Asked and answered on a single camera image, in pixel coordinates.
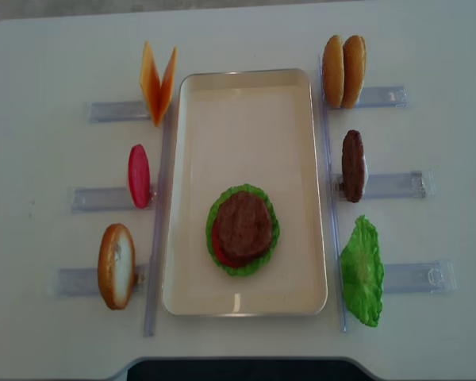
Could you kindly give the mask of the orange cheese slice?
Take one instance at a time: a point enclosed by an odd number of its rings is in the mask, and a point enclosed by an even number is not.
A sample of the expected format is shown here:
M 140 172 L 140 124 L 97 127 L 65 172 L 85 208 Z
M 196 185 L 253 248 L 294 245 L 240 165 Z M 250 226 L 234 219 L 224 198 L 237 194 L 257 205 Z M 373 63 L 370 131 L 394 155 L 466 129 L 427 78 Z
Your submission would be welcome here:
M 153 51 L 150 43 L 144 43 L 144 50 L 140 67 L 140 88 L 147 104 L 151 119 L 155 126 L 159 124 L 157 114 L 159 112 L 160 80 L 156 69 Z
M 159 126 L 160 122 L 165 116 L 168 106 L 171 103 L 173 90 L 174 90 L 174 78 L 175 69 L 177 64 L 177 47 L 174 46 L 171 53 L 171 58 L 163 73 L 162 80 L 159 82 L 158 90 L 155 93 L 155 109 L 153 115 L 153 121 L 155 126 Z

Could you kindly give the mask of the brown meat patty on burger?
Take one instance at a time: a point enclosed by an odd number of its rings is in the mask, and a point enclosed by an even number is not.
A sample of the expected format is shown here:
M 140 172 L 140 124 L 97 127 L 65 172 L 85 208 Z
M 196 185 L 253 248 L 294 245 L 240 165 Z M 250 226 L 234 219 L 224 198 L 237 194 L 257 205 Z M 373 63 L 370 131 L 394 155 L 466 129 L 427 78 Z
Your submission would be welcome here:
M 213 225 L 222 252 L 243 267 L 265 255 L 273 241 L 273 223 L 266 202 L 240 190 L 218 208 Z

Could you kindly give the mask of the red tomato slice on burger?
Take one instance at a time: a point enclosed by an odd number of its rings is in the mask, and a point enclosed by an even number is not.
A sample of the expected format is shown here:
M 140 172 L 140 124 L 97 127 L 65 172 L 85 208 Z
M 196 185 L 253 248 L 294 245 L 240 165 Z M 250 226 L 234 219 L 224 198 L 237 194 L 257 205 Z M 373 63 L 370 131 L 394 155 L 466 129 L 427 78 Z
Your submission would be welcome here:
M 218 242 L 218 238 L 217 238 L 217 226 L 216 225 L 213 225 L 213 227 L 212 227 L 211 241 L 212 241 L 213 253 L 214 253 L 215 257 L 217 258 L 217 260 L 220 264 L 223 264 L 227 267 L 234 267 L 234 268 L 239 267 L 238 264 L 233 263 L 222 252 L 221 247 L 220 247 L 219 242 Z

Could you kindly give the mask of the green lettuce leaf on burger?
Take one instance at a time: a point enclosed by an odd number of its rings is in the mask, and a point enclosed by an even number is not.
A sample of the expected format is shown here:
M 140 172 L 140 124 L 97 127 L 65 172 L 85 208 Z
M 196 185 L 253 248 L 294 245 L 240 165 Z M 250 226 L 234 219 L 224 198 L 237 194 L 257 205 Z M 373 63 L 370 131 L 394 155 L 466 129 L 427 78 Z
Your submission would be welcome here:
M 260 258 L 253 260 L 251 263 L 243 266 L 243 267 L 227 267 L 223 264 L 220 264 L 215 257 L 213 253 L 213 247 L 212 247 L 212 242 L 211 242 L 211 230 L 213 227 L 214 220 L 217 216 L 217 211 L 219 206 L 227 199 L 229 198 L 232 194 L 238 192 L 238 191 L 250 191 L 253 194 L 258 195 L 260 198 L 262 198 L 266 204 L 267 208 L 270 211 L 271 214 L 271 220 L 273 223 L 273 241 L 271 243 L 270 248 L 267 250 L 266 254 L 261 256 Z M 259 187 L 253 186 L 249 183 L 245 183 L 239 186 L 234 186 L 228 188 L 226 191 L 224 191 L 219 198 L 211 205 L 208 213 L 208 217 L 206 219 L 205 223 L 205 238 L 206 238 L 206 245 L 208 248 L 208 252 L 210 256 L 212 257 L 213 261 L 215 264 L 219 267 L 221 267 L 225 272 L 228 273 L 230 276 L 249 276 L 255 274 L 261 267 L 265 266 L 270 260 L 273 255 L 274 250 L 276 249 L 278 239 L 280 237 L 280 224 L 278 222 L 277 215 L 274 210 L 274 206 L 267 195 L 267 193 L 262 190 Z

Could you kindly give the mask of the standing pink tomato slice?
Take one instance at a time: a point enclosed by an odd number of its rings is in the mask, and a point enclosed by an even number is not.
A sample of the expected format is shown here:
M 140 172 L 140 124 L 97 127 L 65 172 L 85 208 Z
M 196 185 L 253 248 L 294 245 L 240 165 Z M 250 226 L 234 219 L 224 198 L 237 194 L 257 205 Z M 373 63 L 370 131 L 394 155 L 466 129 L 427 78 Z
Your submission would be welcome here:
M 150 169 L 142 144 L 131 148 L 128 163 L 129 190 L 135 207 L 143 209 L 150 202 Z

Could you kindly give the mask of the standing brown meat patty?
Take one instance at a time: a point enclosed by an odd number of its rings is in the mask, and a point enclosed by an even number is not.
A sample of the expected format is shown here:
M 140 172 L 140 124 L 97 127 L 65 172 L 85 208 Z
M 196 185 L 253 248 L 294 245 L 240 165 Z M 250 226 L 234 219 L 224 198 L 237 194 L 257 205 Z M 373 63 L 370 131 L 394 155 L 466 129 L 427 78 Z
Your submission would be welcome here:
M 363 141 L 359 131 L 347 132 L 343 140 L 341 163 L 345 198 L 349 202 L 359 202 L 366 178 Z

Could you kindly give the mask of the clear tomato holder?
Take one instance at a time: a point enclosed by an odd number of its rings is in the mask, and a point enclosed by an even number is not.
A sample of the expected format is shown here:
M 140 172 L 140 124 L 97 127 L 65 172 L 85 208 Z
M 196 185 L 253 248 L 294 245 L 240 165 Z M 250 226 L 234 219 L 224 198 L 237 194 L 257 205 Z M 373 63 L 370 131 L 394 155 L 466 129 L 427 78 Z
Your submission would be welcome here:
M 138 210 L 127 187 L 71 187 L 68 203 L 72 213 Z

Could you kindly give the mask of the standing cut bread bun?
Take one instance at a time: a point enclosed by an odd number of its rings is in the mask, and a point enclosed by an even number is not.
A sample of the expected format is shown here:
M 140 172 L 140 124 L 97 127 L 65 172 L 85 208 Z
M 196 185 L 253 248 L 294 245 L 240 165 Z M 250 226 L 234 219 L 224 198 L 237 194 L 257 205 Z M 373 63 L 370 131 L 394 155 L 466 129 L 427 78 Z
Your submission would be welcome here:
M 98 255 L 98 288 L 111 310 L 123 310 L 129 303 L 135 279 L 135 247 L 128 228 L 110 225 L 102 237 Z

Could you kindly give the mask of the standing green lettuce leaf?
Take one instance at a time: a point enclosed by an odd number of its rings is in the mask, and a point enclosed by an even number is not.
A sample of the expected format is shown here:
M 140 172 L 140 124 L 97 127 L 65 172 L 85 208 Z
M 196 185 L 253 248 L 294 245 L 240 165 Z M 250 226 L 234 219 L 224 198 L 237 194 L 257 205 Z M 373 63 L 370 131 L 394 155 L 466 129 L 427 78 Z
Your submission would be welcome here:
M 382 312 L 385 268 L 376 227 L 362 215 L 340 255 L 347 310 L 362 324 L 376 327 Z

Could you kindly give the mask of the clear cheese holder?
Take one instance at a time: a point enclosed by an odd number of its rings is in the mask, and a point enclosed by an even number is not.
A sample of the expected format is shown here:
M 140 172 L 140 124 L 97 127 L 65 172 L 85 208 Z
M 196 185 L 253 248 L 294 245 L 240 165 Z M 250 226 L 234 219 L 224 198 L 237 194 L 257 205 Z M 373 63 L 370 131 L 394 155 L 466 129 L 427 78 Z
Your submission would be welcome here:
M 88 102 L 86 108 L 90 123 L 142 121 L 151 118 L 143 101 Z

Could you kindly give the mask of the clear bread holder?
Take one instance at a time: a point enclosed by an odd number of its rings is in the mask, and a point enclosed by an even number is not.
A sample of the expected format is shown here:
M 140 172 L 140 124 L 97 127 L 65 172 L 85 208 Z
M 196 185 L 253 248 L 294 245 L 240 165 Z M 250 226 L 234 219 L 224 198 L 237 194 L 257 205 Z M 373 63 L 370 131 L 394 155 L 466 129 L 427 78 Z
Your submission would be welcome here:
M 87 297 L 99 296 L 98 269 L 85 268 L 58 268 L 51 272 L 47 292 L 50 296 Z

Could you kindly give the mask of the clear lettuce holder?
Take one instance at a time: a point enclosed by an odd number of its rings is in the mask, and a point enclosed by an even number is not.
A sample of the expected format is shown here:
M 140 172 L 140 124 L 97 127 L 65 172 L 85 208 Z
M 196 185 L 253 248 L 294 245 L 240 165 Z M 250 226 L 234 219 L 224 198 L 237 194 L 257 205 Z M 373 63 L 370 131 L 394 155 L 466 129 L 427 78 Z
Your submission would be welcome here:
M 457 288 L 451 261 L 386 264 L 385 294 L 447 293 Z

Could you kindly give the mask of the cream rectangular tray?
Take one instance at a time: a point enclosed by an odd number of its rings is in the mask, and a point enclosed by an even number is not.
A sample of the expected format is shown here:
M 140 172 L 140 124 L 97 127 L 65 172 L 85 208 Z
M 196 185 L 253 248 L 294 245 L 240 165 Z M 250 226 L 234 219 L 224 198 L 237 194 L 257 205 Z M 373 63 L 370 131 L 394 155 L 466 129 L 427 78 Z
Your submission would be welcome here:
M 166 127 L 162 301 L 173 315 L 319 313 L 328 297 L 309 77 L 300 69 L 189 75 Z M 212 204 L 245 183 L 271 200 L 280 237 L 254 274 L 212 259 Z

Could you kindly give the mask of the standing bun left of pair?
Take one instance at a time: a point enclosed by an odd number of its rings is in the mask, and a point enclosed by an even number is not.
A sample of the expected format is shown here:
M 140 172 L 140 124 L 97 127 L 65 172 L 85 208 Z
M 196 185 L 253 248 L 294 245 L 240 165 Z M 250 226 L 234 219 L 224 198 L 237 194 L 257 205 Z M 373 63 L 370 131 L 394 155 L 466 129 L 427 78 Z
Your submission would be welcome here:
M 332 36 L 324 47 L 321 73 L 326 102 L 340 108 L 344 96 L 344 56 L 339 35 Z

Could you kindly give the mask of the standing bun of pair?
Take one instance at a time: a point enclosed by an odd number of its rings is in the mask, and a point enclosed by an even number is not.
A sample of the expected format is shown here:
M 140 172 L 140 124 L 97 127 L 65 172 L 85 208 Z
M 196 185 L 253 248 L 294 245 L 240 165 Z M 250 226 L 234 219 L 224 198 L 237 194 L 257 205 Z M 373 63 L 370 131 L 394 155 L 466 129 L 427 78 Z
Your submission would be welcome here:
M 339 35 L 332 36 L 324 47 L 321 73 L 326 102 L 340 108 L 344 96 L 344 56 Z
M 360 35 L 349 37 L 343 46 L 344 53 L 344 96 L 341 106 L 353 108 L 363 88 L 367 67 L 365 40 Z

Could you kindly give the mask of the clear bun holder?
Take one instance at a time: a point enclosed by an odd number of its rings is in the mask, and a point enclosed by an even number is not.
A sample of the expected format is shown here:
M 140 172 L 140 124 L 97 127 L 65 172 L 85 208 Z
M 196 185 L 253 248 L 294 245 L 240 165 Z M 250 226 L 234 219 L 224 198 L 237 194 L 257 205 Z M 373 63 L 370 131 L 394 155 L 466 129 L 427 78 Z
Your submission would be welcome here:
M 364 87 L 354 108 L 406 107 L 405 88 L 402 85 L 388 87 Z

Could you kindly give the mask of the clear patty holder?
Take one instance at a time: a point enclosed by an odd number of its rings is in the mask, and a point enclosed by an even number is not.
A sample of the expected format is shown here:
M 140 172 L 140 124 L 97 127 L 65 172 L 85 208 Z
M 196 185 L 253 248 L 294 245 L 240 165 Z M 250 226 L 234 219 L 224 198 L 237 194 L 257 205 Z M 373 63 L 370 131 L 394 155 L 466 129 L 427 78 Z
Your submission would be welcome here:
M 431 170 L 365 175 L 361 199 L 427 198 L 436 194 Z

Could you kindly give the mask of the standing bun right of pair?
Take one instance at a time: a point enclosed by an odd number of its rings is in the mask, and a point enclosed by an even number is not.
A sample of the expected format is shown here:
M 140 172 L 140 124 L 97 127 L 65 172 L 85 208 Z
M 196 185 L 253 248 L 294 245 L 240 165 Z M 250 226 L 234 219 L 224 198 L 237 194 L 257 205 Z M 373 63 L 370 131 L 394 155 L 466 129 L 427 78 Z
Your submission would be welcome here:
M 365 40 L 360 35 L 349 37 L 343 46 L 344 53 L 344 96 L 341 106 L 353 108 L 363 88 L 367 67 Z

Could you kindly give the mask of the clear long rail left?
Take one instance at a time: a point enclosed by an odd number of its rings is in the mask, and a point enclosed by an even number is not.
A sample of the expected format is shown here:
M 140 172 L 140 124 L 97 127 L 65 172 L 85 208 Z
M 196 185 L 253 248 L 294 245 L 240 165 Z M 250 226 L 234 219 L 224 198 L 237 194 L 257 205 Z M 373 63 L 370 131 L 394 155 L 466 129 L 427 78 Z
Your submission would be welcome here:
M 155 199 L 155 223 L 152 242 L 152 253 L 149 259 L 148 292 L 145 304 L 143 336 L 153 337 L 155 334 L 155 316 L 158 303 L 159 257 L 163 238 L 164 209 L 167 199 L 167 178 L 171 156 L 171 125 L 173 105 L 168 106 L 163 119 L 162 152 L 157 179 L 157 196 Z

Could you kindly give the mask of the clear long rail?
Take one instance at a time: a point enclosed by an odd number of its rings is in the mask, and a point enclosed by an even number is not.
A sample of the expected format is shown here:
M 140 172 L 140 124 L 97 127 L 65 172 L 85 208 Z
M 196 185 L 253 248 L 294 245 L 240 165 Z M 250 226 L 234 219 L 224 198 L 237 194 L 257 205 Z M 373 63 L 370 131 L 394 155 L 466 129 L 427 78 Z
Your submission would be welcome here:
M 164 209 L 167 199 L 167 178 L 171 156 L 171 125 L 173 105 L 168 106 L 163 119 L 162 152 L 157 179 L 157 196 L 155 199 L 155 223 L 152 242 L 152 253 L 149 259 L 148 292 L 145 304 L 143 336 L 153 337 L 155 334 L 155 316 L 158 303 L 159 257 L 163 238 Z
M 347 308 L 344 302 L 343 295 L 343 284 L 342 284 L 342 275 L 340 269 L 340 232 L 339 232 L 339 223 L 338 223 L 338 213 L 336 209 L 336 196 L 338 192 L 334 190 L 334 176 L 332 172 L 332 154 L 331 154 L 331 143 L 329 136 L 329 123 L 328 123 L 328 104 L 324 95 L 324 86 L 321 83 L 321 132 L 322 132 L 322 141 L 324 145 L 324 160 L 326 164 L 326 170 L 324 174 L 325 178 L 325 187 L 327 195 L 327 206 L 328 206 L 328 219 L 330 224 L 330 237 L 332 241 L 332 254 L 334 257 L 334 267 L 335 267 L 335 282 L 336 282 L 336 299 L 338 302 L 338 314 L 340 320 L 340 332 L 347 332 Z

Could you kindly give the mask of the clear long rail right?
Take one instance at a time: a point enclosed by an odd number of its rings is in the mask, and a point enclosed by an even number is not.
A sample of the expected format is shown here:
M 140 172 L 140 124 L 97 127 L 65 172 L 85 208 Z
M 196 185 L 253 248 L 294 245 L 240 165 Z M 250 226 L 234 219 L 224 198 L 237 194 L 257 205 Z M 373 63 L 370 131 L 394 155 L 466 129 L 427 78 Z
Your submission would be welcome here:
M 322 141 L 324 145 L 324 160 L 326 164 L 326 170 L 324 174 L 325 178 L 325 187 L 327 195 L 327 206 L 328 206 L 328 219 L 330 224 L 330 237 L 332 241 L 332 254 L 334 257 L 334 267 L 335 267 L 335 282 L 336 282 L 336 299 L 338 302 L 338 314 L 340 320 L 340 332 L 347 332 L 347 308 L 344 302 L 343 295 L 343 284 L 342 284 L 342 275 L 340 269 L 340 232 L 339 232 L 339 223 L 338 223 L 338 213 L 336 209 L 336 196 L 338 192 L 334 190 L 334 176 L 332 172 L 332 154 L 331 154 L 331 143 L 329 136 L 329 123 L 328 123 L 328 104 L 324 95 L 324 86 L 321 83 L 321 132 L 322 132 Z

